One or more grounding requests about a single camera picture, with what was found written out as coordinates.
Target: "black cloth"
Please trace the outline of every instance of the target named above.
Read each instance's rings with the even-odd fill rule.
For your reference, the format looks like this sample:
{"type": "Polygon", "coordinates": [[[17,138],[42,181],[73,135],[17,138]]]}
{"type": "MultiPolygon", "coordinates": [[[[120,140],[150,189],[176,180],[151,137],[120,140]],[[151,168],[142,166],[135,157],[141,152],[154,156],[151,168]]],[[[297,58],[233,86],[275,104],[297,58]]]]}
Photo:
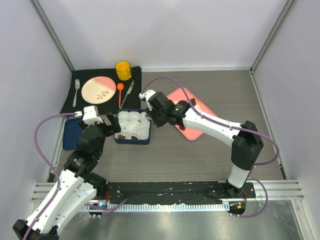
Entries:
{"type": "MultiPolygon", "coordinates": [[[[109,69],[90,69],[90,70],[78,70],[72,72],[71,84],[69,93],[66,97],[64,105],[60,113],[74,113],[77,111],[83,111],[84,107],[91,106],[91,103],[86,102],[81,95],[81,90],[84,84],[94,78],[94,77],[109,77],[114,82],[115,85],[118,83],[123,83],[124,89],[121,92],[121,101],[125,98],[125,95],[129,89],[131,82],[134,80],[133,88],[131,93],[128,95],[123,108],[126,109],[140,109],[141,101],[139,99],[139,93],[141,93],[141,67],[136,66],[131,68],[132,77],[127,81],[121,81],[116,73],[116,69],[109,68],[109,69]],[[74,97],[76,93],[75,88],[75,81],[79,79],[80,81],[80,88],[78,90],[76,96],[76,106],[73,107],[74,97]]],[[[107,102],[97,104],[98,112],[100,115],[104,115],[106,113],[113,113],[116,114],[119,110],[119,91],[116,90],[114,96],[107,102]]]]}

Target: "utensil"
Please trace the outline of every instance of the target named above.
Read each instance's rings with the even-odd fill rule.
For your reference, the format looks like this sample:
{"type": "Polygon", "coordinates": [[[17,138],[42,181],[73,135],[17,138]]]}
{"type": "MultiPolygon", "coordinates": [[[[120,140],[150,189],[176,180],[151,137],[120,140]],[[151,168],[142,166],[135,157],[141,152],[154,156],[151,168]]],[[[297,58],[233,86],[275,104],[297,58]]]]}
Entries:
{"type": "Polygon", "coordinates": [[[74,94],[74,99],[73,99],[73,104],[72,104],[73,107],[75,107],[77,105],[77,93],[78,93],[79,88],[80,88],[80,81],[79,81],[79,79],[76,79],[75,80],[75,94],[74,94]]]}
{"type": "Polygon", "coordinates": [[[122,81],[127,81],[132,76],[130,64],[127,61],[118,62],[115,65],[115,71],[118,75],[118,78],[122,81]]]}
{"type": "Polygon", "coordinates": [[[123,101],[122,101],[122,103],[121,103],[120,109],[122,109],[122,107],[124,106],[125,101],[126,101],[128,95],[131,93],[132,88],[134,87],[134,83],[135,83],[135,80],[132,80],[132,83],[130,84],[129,89],[128,89],[128,91],[126,92],[125,97],[124,97],[124,99],[123,99],[123,101]]]}
{"type": "Polygon", "coordinates": [[[115,82],[106,76],[96,76],[87,81],[81,90],[82,98],[90,104],[103,104],[116,93],[115,82]]]}
{"type": "Polygon", "coordinates": [[[116,85],[116,89],[119,90],[119,108],[121,106],[121,91],[125,88],[125,85],[123,83],[118,83],[116,85]]]}

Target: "red tray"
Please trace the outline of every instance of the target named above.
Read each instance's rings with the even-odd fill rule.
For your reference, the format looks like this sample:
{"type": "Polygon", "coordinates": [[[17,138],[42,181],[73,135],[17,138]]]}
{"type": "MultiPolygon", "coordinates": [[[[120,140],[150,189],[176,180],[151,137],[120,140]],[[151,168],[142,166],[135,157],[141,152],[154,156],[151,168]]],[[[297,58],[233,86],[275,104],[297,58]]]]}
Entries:
{"type": "MultiPolygon", "coordinates": [[[[188,89],[184,88],[186,93],[188,94],[188,97],[190,99],[195,99],[195,104],[199,105],[200,109],[207,113],[207,114],[211,114],[213,116],[217,116],[213,111],[211,111],[206,105],[203,104],[202,101],[200,101],[195,95],[193,95],[188,89]]],[[[182,91],[181,88],[178,88],[177,90],[175,90],[174,92],[170,93],[167,96],[168,99],[172,100],[173,102],[175,101],[180,101],[180,100],[187,100],[184,92],[182,91]]],[[[198,137],[200,137],[203,132],[202,131],[198,131],[192,128],[185,128],[185,130],[181,130],[179,128],[178,125],[175,126],[185,137],[186,139],[190,140],[190,141],[194,141],[196,140],[198,137]]]]}

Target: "spoon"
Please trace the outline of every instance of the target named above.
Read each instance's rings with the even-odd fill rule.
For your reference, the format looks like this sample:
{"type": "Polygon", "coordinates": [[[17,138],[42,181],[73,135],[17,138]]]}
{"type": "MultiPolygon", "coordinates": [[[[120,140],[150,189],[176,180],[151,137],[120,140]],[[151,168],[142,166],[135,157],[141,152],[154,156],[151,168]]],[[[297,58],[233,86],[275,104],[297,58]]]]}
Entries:
{"type": "Polygon", "coordinates": [[[125,88],[125,85],[123,83],[118,83],[116,85],[116,89],[119,90],[119,108],[121,106],[121,91],[125,88]]]}

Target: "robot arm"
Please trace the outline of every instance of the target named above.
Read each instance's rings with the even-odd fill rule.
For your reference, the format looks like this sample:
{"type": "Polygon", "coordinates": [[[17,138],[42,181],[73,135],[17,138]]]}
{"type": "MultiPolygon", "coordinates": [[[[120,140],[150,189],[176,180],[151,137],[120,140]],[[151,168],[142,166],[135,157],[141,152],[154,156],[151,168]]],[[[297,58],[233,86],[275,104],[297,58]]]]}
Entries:
{"type": "MultiPolygon", "coordinates": [[[[248,174],[258,158],[264,144],[259,136],[251,133],[228,129],[207,119],[202,118],[183,100],[174,104],[162,92],[148,90],[139,95],[140,99],[147,103],[147,114],[157,127],[164,124],[179,125],[184,128],[192,128],[204,132],[231,147],[231,161],[233,163],[231,173],[228,177],[231,195],[242,191],[248,174]]],[[[220,123],[257,131],[256,126],[249,121],[244,124],[223,120],[208,113],[199,111],[201,115],[207,116],[220,123]]]]}
{"type": "MultiPolygon", "coordinates": [[[[85,107],[84,114],[82,112],[76,114],[76,117],[83,115],[82,122],[79,122],[82,135],[77,143],[77,149],[68,157],[59,176],[59,191],[33,225],[28,240],[58,240],[67,223],[87,202],[105,195],[106,180],[91,171],[102,155],[105,139],[120,132],[119,123],[109,113],[107,117],[111,125],[106,125],[98,116],[95,106],[85,107]]],[[[27,229],[50,201],[57,187],[56,183],[40,206],[26,220],[16,221],[13,230],[19,239],[23,239],[27,229]]]]}

